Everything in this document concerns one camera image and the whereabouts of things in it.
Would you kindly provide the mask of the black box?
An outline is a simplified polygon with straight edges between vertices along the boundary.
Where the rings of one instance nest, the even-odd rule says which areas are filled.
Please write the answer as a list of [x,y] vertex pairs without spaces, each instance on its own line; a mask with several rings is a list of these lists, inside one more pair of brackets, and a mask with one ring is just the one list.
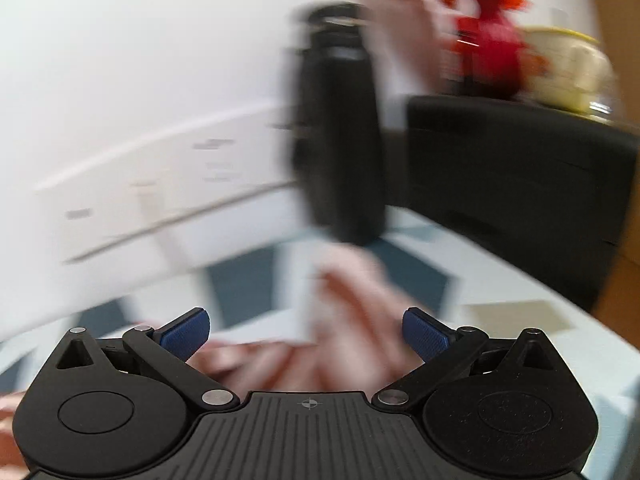
[[591,311],[620,247],[638,136],[514,102],[413,96],[404,206]]

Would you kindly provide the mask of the red decoration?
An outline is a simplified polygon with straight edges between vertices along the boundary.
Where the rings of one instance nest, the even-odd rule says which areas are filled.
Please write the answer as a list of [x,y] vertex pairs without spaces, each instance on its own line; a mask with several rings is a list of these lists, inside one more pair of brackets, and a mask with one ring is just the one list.
[[[452,9],[458,0],[439,0]],[[448,44],[460,61],[461,92],[510,100],[524,86],[525,44],[510,11],[521,10],[527,0],[475,0],[477,14],[456,18],[457,39]]]

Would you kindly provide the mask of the rust white striped sweater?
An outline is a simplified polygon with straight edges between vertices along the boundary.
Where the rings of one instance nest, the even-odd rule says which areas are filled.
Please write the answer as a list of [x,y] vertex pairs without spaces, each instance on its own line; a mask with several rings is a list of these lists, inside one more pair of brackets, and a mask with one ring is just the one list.
[[378,390],[421,363],[401,337],[412,299],[365,249],[334,244],[323,254],[310,316],[311,341],[209,341],[190,366],[244,398],[251,391]]

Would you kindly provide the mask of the white wall socket panel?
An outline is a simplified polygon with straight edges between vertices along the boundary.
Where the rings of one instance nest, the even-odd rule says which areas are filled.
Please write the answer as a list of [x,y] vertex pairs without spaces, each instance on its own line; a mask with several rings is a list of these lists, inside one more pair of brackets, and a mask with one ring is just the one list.
[[262,103],[116,146],[35,187],[65,262],[291,182],[291,107]]

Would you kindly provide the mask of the geometric patterned tablecloth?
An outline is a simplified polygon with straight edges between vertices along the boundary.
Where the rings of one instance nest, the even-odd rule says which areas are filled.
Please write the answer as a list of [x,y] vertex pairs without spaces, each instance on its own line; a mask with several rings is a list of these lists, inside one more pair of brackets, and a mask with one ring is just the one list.
[[[160,323],[203,307],[218,341],[307,339],[318,265],[328,247],[326,235],[304,229],[3,341],[2,412],[14,408],[55,344],[75,326],[118,336],[134,323]],[[543,330],[599,417],[586,476],[638,477],[639,353],[631,344],[523,272],[411,212],[394,210],[390,232],[371,252],[398,289],[452,326],[473,325],[502,338],[526,327]]]

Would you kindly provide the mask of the cream yellow container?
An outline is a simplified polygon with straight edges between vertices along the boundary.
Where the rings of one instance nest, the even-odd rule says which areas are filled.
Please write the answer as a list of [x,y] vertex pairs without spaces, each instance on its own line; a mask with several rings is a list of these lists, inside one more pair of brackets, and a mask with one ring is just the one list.
[[522,27],[525,90],[538,104],[577,115],[606,109],[599,102],[613,78],[608,56],[594,38],[559,27]]

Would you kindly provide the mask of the black water bottle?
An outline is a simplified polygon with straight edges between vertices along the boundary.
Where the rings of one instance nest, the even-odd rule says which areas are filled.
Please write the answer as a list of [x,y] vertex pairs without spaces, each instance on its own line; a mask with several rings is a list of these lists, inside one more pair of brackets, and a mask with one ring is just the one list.
[[300,18],[291,165],[317,226],[367,245],[386,228],[383,136],[363,6],[334,2]]

